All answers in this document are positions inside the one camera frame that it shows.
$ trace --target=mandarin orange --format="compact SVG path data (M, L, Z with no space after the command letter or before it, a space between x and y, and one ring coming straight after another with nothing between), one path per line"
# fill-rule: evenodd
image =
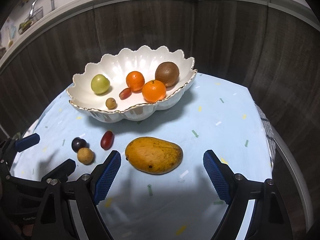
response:
M140 91L145 83L144 77L139 71L130 72L125 78L125 81L132 92Z
M167 90L165 85L159 80L151 80L142 88L142 95L144 99L151 103L164 99L166 92Z

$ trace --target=mango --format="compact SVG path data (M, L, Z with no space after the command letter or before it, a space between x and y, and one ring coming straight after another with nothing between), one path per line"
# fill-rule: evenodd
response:
M154 137L139 137L127 145L125 156L139 171L164 174L178 167L183 152L175 143Z

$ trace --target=chrome faucet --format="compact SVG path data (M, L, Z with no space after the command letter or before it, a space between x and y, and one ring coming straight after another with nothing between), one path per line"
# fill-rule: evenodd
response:
M33 11L34 11L34 8L35 8L36 1L38 1L38 0L35 0L31 5L31 10L30 10L30 13L29 13L29 19L31 19L33 17ZM51 0L51 11L53 11L53 10L54 10L54 0Z

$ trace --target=silver bolt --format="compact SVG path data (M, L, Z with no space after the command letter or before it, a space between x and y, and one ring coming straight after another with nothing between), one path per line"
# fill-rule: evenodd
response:
M82 179L82 180L87 180L87 179L89 179L89 178L90 178L90 174L88 174L88 173L83 174L83 175L81 176L81 179Z
M58 183L58 180L57 179L53 179L50 181L50 184L51 185L56 185Z
M242 174L240 174L240 173L236 173L236 174L235 174L235 178L236 178L237 180L243 180L244 176L243 176Z
M267 179L267 183L268 183L269 185L273 185L273 184L274 184L273 179Z

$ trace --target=light blue tablecloth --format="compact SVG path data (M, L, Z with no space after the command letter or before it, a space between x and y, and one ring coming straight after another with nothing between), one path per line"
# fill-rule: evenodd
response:
M122 156L121 168L98 209L115 240L211 239L227 205L220 201L203 167L212 149L234 173L247 179L271 178L269 149L260 116L247 88L199 74L193 86L172 108L156 111L142 122L106 124L77 112L63 91L42 115L34 132L40 143L16 156L14 176L40 180L68 158L76 161L69 180L91 173L111 150L100 147L107 130L115 134L112 149ZM85 166L76 158L71 141L82 137L95 152ZM155 176L134 169L124 156L127 144L140 136L174 142L183 149L181 165ZM249 201L237 239L244 239L254 201Z

